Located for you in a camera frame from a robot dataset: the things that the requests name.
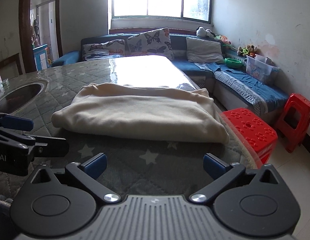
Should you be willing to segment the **cream sweater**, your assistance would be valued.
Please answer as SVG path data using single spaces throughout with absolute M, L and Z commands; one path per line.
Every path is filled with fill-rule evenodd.
M 52 114 L 71 132 L 117 138 L 227 144 L 229 135 L 206 89 L 135 88 L 89 84 Z

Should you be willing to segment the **red plastic stool near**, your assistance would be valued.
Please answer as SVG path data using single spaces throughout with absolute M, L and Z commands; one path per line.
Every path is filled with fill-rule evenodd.
M 267 164 L 276 147 L 276 131 L 245 108 L 236 108 L 221 113 L 223 120 L 230 126 L 260 168 Z

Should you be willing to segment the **red plastic stool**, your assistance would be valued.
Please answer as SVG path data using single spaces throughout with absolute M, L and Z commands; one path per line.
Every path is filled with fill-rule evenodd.
M 267 164 L 276 147 L 276 131 L 245 108 L 236 108 L 221 113 L 223 120 L 230 126 L 260 168 Z
M 289 153 L 301 145 L 309 125 L 310 101 L 301 94 L 292 93 L 275 124 L 275 129 L 285 137 L 285 149 Z

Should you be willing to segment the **dark wooden display cabinet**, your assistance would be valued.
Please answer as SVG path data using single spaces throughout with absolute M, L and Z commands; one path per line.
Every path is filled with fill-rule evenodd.
M 0 61 L 0 77 L 2 80 L 22 75 L 19 53 Z

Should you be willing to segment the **blue white small cabinet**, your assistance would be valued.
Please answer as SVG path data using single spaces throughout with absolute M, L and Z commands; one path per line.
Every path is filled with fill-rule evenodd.
M 49 68 L 47 49 L 47 44 L 43 44 L 41 46 L 33 48 L 36 70 L 43 70 Z

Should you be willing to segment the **red plastic stool far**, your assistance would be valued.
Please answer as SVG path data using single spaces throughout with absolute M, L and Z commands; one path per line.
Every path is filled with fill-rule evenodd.
M 301 145 L 309 125 L 310 101 L 301 94 L 292 93 L 275 124 L 275 129 L 285 137 L 285 149 L 289 153 Z

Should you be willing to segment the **blue corner sofa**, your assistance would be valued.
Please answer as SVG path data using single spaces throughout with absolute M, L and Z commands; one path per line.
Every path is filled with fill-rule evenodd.
M 265 117 L 268 113 L 277 114 L 286 104 L 289 96 L 276 86 L 268 86 L 246 73 L 244 68 L 232 69 L 224 63 L 193 63 L 186 56 L 186 38 L 199 38 L 195 36 L 170 34 L 174 59 L 169 60 L 160 55 L 131 56 L 126 39 L 132 35 L 105 35 L 100 37 L 84 38 L 81 49 L 66 53 L 51 64 L 53 67 L 75 63 L 87 63 L 82 60 L 82 46 L 84 44 L 104 43 L 121 39 L 126 42 L 124 57 L 107 60 L 121 59 L 128 67 L 129 74 L 140 74 L 146 81 L 157 80 L 165 77 L 170 81 L 177 78 L 178 74 L 185 74 L 201 88 L 206 88 L 211 94 L 226 107 L 235 109 L 246 107 L 256 115 Z M 226 46 L 210 38 L 199 38 L 219 42 L 222 55 Z M 91 60 L 99 63 L 102 59 Z

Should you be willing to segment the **butterfly pillow left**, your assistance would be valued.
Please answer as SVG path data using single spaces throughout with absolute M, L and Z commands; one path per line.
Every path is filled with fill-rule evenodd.
M 124 57 L 126 53 L 125 40 L 116 39 L 104 43 L 84 44 L 82 46 L 82 60 L 112 59 Z

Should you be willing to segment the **butterfly pillow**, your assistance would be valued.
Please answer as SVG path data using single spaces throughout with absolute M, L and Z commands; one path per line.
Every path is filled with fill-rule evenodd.
M 160 55 L 174 59 L 169 28 L 136 34 L 126 41 L 131 56 Z
M 84 44 L 82 46 L 82 60 L 112 59 L 124 57 L 126 53 L 125 40 L 116 39 L 104 43 Z

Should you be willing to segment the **green plastic bowl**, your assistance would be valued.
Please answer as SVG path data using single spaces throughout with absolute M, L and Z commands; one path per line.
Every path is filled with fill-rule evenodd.
M 240 60 L 234 58 L 225 58 L 224 63 L 226 66 L 232 69 L 240 69 L 243 67 L 243 63 Z

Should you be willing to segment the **clear plastic storage box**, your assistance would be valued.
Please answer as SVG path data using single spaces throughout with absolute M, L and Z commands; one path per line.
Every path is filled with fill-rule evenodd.
M 275 83 L 280 68 L 266 64 L 249 56 L 246 59 L 247 74 L 268 86 L 272 86 Z

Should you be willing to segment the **grey plain cushion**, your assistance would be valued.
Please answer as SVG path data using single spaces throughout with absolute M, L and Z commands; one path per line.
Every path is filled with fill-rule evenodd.
M 219 42 L 199 38 L 186 38 L 186 56 L 193 63 L 224 63 Z

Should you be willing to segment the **brown plush toy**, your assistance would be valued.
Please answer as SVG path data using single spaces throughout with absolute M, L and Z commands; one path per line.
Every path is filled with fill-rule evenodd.
M 249 44 L 243 48 L 238 47 L 237 55 L 242 56 L 242 57 L 248 57 L 249 56 L 249 57 L 255 58 L 257 50 L 258 50 L 257 46 Z

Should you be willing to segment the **panda plush toy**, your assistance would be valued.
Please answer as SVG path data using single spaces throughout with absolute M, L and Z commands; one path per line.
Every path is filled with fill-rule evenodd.
M 214 38 L 214 34 L 211 32 L 210 29 L 204 29 L 203 27 L 198 27 L 196 30 L 196 36 L 201 37 L 201 38 Z

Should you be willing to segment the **butterfly pillow right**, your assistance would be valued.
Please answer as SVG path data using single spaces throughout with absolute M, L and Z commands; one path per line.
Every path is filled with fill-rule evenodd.
M 131 56 L 160 55 L 174 59 L 169 28 L 136 34 L 126 41 Z

